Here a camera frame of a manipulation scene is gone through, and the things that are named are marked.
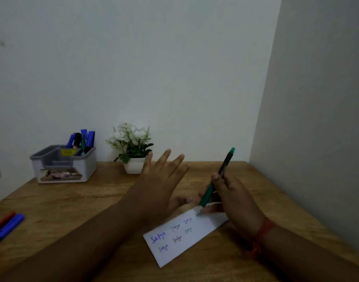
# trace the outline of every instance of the wooden desk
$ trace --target wooden desk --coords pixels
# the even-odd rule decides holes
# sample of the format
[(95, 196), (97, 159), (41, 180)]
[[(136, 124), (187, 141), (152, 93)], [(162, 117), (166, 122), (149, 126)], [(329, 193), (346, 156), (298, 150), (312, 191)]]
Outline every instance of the wooden desk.
[[(221, 162), (192, 162), (175, 194), (197, 196)], [(229, 170), (242, 180), (263, 212), (279, 225), (359, 265), (358, 254), (331, 234), (270, 180), (246, 162), (231, 162)], [(137, 175), (123, 166), (100, 162), (86, 183), (42, 184), (32, 179), (0, 202), (0, 219), (12, 210), (25, 221), (0, 243), (0, 273), (55, 242), (116, 203)], [(183, 206), (173, 217), (190, 209)], [(226, 223), (159, 268), (143, 234), (132, 234), (96, 275), (95, 281), (283, 281), (284, 275), (266, 261), (249, 260), (246, 246)]]

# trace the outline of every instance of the yellow sticker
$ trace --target yellow sticker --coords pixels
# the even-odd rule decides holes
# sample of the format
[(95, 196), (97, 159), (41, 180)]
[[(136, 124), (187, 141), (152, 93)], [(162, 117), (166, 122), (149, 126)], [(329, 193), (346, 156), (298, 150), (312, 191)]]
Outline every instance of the yellow sticker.
[(62, 156), (72, 156), (77, 152), (76, 149), (61, 149)]

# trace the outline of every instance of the wood grain surface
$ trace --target wood grain surface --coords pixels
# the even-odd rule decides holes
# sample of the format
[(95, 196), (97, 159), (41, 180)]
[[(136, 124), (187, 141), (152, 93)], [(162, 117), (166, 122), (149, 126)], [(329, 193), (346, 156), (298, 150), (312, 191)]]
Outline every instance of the wood grain surface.
[[(196, 197), (221, 162), (191, 162), (174, 194)], [(359, 255), (247, 162), (228, 167), (251, 192), (263, 212), (277, 224), (359, 265)], [(0, 202), (0, 219), (11, 211), (26, 219), (0, 243), (0, 273), (40, 251), (116, 203), (135, 182), (121, 163), (99, 162), (86, 183), (41, 184), (32, 179)], [(171, 218), (192, 208), (183, 206)], [(173, 261), (159, 268), (142, 226), (100, 268), (94, 281), (285, 281), (264, 259), (246, 257), (248, 245), (230, 222), (210, 233)]]

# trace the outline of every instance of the desk organizer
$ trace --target desk organizer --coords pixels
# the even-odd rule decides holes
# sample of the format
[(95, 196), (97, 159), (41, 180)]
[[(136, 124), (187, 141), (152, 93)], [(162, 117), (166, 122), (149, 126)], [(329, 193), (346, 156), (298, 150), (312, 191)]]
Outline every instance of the desk organizer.
[(86, 182), (97, 167), (96, 147), (85, 155), (79, 148), (48, 146), (30, 156), (39, 183)]

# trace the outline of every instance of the red thread bracelet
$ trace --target red thread bracelet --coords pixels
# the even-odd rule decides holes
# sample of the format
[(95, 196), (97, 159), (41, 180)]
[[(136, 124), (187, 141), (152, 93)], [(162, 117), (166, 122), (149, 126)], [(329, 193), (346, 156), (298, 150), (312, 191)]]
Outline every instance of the red thread bracelet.
[(260, 248), (260, 241), (263, 236), (267, 234), (273, 227), (275, 223), (272, 222), (269, 218), (266, 218), (259, 228), (257, 234), (252, 238), (252, 251), (248, 251), (247, 255), (250, 258), (257, 258), (257, 256), (262, 252)]

